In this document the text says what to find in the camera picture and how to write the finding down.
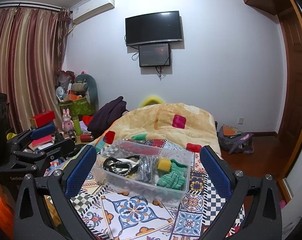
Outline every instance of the pink bunny figurine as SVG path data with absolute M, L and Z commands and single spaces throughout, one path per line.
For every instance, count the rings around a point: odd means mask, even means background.
M 62 128 L 64 132 L 68 132 L 69 130 L 74 130 L 74 123 L 71 120 L 70 116 L 70 110 L 69 109 L 63 109 L 63 116 L 62 116 Z

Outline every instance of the green bottle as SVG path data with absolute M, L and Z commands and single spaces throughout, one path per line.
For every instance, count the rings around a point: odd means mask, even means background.
M 82 130 L 81 130 L 80 121 L 78 119 L 78 116 L 73 117 L 73 123 L 74 123 L 74 129 L 75 129 L 76 135 L 81 135 Z

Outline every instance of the wall-mounted monitor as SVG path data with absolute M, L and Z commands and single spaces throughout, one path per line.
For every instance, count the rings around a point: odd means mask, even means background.
M 170 46 L 164 44 L 149 44 L 139 46 L 140 67 L 170 66 Z
M 126 45 L 182 41 L 179 11 L 150 13 L 125 19 Z

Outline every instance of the bed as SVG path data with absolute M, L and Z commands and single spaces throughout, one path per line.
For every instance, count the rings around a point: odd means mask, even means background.
M 198 239 L 226 201 L 216 193 L 199 157 L 201 146 L 210 145 L 221 158 L 213 116 L 183 103 L 145 106 L 115 121 L 91 144 L 99 154 L 118 138 L 193 152 L 189 192 L 178 207 L 164 206 L 159 202 L 148 202 L 142 196 L 97 185 L 90 172 L 79 194 L 71 199 L 83 222 L 97 237 L 104 239 Z M 117 206 L 127 208 L 127 212 L 137 206 L 143 207 L 143 215 L 133 212 L 128 218 Z M 243 218 L 242 207 L 228 236 L 238 231 Z

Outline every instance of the yellow sponge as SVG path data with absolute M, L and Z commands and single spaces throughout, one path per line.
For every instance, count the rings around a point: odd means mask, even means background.
M 167 158 L 161 158 L 158 161 L 158 170 L 169 172 L 171 169 L 171 161 Z

